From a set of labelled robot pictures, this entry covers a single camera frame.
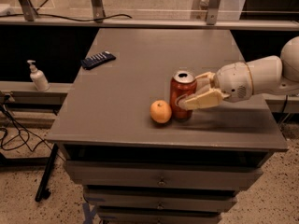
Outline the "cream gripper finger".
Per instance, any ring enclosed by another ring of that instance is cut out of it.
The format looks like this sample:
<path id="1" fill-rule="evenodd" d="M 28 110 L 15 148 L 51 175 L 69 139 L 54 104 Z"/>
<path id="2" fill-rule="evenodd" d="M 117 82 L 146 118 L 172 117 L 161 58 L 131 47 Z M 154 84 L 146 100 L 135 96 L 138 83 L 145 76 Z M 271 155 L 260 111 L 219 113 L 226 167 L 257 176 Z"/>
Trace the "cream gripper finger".
<path id="1" fill-rule="evenodd" d="M 214 87 L 214 76 L 212 72 L 206 72 L 204 74 L 195 77 L 197 82 L 197 93 L 204 93 Z"/>
<path id="2" fill-rule="evenodd" d="M 182 95 L 176 100 L 176 106 L 183 110 L 205 109 L 218 106 L 229 94 L 220 89 L 209 89 L 207 92 L 198 92 L 186 96 Z"/>

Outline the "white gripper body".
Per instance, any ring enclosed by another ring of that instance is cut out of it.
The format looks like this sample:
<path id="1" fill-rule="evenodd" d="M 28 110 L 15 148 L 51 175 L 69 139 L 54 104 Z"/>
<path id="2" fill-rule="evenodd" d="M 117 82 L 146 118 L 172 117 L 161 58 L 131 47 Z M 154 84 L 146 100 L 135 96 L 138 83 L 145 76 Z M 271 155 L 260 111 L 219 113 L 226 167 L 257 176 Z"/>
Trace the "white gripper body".
<path id="1" fill-rule="evenodd" d="M 225 101 L 236 103 L 248 100 L 253 93 L 249 67 L 245 63 L 224 65 L 215 74 L 215 87 L 221 90 Z"/>

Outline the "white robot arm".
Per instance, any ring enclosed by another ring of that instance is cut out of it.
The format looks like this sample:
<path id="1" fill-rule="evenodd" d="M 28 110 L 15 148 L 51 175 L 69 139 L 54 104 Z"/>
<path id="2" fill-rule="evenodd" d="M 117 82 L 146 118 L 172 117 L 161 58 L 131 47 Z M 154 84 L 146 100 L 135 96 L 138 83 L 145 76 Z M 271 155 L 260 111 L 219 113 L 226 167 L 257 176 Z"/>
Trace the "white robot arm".
<path id="1" fill-rule="evenodd" d="M 280 56 L 224 65 L 216 73 L 195 78 L 195 93 L 181 95 L 176 105 L 183 110 L 218 106 L 222 101 L 236 103 L 267 93 L 289 95 L 299 92 L 299 37 L 288 41 Z"/>

